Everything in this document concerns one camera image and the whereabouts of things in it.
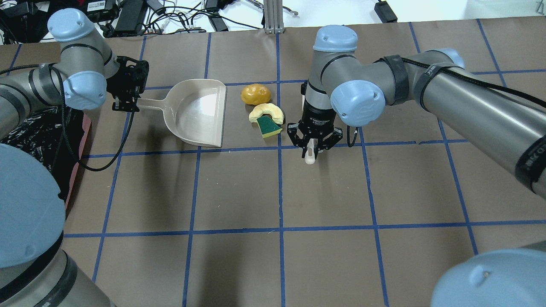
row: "green sponge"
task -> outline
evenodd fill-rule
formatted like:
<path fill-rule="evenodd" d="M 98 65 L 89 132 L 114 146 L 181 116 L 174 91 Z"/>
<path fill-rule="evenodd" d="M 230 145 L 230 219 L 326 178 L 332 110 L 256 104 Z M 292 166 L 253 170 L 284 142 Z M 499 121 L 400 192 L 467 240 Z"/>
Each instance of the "green sponge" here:
<path fill-rule="evenodd" d="M 262 137 L 267 138 L 275 134 L 279 134 L 282 128 L 277 126 L 276 123 L 269 116 L 262 116 L 258 118 L 258 126 L 262 131 Z"/>

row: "robotic arm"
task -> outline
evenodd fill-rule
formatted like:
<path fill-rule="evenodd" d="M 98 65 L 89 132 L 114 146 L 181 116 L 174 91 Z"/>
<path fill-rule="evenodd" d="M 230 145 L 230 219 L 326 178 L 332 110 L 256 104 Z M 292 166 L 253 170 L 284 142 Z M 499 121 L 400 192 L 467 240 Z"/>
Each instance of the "robotic arm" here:
<path fill-rule="evenodd" d="M 363 66 L 354 57 L 356 46 L 357 35 L 350 28 L 326 26 L 317 33 L 311 75 L 302 87 L 302 118 L 287 129 L 293 144 L 303 148 L 302 157 L 314 162 L 320 151 L 342 138 L 334 127 L 336 114 L 348 126 L 360 127 L 377 119 L 386 105 L 415 99 L 546 199 L 543 111 L 484 87 L 485 82 L 464 70 L 453 49 L 387 56 Z"/>
<path fill-rule="evenodd" d="M 53 14 L 48 30 L 61 43 L 61 62 L 0 77 L 0 138 L 30 114 L 63 101 L 74 109 L 97 108 L 105 102 L 106 91 L 116 98 L 114 110 L 138 111 L 135 100 L 146 85 L 146 61 L 116 56 L 76 9 Z"/>

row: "blue joint cap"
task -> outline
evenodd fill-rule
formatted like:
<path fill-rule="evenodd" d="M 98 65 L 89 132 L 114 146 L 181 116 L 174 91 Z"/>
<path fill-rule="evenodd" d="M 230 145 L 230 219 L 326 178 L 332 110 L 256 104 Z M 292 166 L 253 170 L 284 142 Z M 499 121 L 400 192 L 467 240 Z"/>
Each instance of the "blue joint cap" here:
<path fill-rule="evenodd" d="M 313 49 L 324 52 L 350 52 L 357 49 L 358 35 L 351 28 L 330 25 L 317 32 Z"/>
<path fill-rule="evenodd" d="M 103 75 L 85 71 L 68 77 L 64 82 L 64 101 L 77 110 L 91 110 L 106 101 L 106 79 Z"/>
<path fill-rule="evenodd" d="M 455 65 L 466 68 L 465 67 L 465 60 L 462 59 L 462 57 L 459 55 L 457 50 L 453 48 L 441 48 L 441 49 L 431 49 L 427 51 L 439 51 L 445 55 L 447 55 Z"/>
<path fill-rule="evenodd" d="M 48 30 L 58 42 L 71 42 L 95 30 L 95 25 L 77 9 L 62 9 L 48 20 Z"/>
<path fill-rule="evenodd" d="M 32 261 L 64 227 L 64 202 L 48 170 L 20 149 L 0 144 L 0 268 Z"/>
<path fill-rule="evenodd" d="M 341 120 L 351 127 L 364 126 L 376 120 L 385 108 L 383 91 L 365 80 L 352 80 L 338 85 L 330 101 Z"/>
<path fill-rule="evenodd" d="M 546 306 L 545 275 L 546 252 L 486 252 L 447 271 L 436 284 L 430 306 Z"/>

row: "white dustpan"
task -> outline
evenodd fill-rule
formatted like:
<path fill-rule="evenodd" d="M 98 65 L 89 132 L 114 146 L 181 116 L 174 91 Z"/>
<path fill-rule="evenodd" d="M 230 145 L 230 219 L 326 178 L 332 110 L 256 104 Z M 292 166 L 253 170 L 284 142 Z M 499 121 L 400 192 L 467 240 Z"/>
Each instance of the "white dustpan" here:
<path fill-rule="evenodd" d="M 182 81 L 163 100 L 139 98 L 142 109 L 163 111 L 167 128 L 186 143 L 196 146 L 222 146 L 224 83 L 211 79 Z"/>

